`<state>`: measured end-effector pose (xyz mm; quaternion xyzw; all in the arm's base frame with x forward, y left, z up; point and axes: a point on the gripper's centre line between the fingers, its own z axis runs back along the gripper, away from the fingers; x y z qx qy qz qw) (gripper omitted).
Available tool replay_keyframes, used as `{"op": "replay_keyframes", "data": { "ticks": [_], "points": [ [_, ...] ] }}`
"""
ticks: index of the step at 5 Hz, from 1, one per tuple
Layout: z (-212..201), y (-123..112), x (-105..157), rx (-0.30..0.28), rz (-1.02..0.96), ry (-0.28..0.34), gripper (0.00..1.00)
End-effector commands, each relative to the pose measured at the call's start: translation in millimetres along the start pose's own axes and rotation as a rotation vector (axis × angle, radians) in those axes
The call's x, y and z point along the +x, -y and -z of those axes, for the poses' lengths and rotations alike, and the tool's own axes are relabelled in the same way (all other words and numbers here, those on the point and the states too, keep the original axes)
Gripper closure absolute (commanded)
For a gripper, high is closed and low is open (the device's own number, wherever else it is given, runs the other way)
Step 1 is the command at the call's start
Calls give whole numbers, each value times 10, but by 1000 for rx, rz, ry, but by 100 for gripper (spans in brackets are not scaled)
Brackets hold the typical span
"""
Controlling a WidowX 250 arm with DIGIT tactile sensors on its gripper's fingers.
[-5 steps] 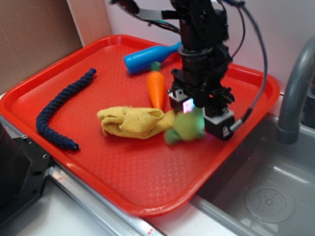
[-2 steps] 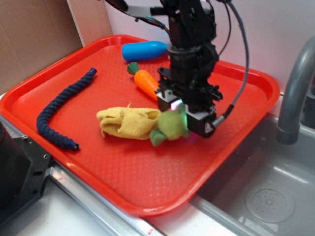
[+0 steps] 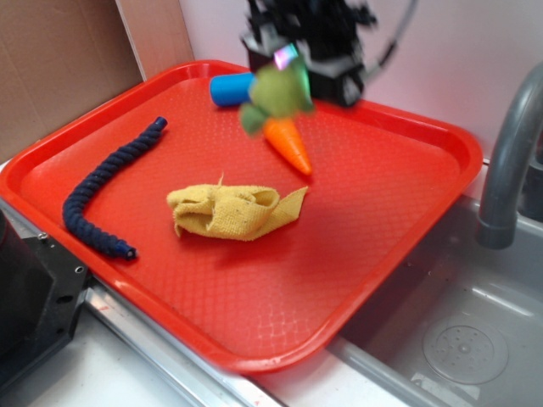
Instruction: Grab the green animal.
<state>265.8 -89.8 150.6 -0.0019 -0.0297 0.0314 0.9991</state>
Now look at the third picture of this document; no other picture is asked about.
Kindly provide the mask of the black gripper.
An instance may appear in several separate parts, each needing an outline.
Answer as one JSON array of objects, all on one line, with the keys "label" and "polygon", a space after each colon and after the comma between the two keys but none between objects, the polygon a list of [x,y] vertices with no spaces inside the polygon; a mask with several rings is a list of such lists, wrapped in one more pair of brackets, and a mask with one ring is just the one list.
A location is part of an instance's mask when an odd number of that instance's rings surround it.
[{"label": "black gripper", "polygon": [[241,41],[251,71],[256,72],[272,60],[279,70],[285,70],[300,55],[313,98],[341,107],[359,101],[365,65],[357,28],[377,24],[367,4],[249,1],[248,5],[249,30]]}]

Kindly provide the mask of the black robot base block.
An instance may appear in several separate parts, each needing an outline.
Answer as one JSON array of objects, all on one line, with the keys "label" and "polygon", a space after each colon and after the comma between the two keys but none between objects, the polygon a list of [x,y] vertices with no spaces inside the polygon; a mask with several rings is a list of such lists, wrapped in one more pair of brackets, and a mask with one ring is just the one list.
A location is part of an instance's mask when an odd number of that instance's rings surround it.
[{"label": "black robot base block", "polygon": [[55,239],[21,237],[1,215],[1,391],[74,337],[88,268]]}]

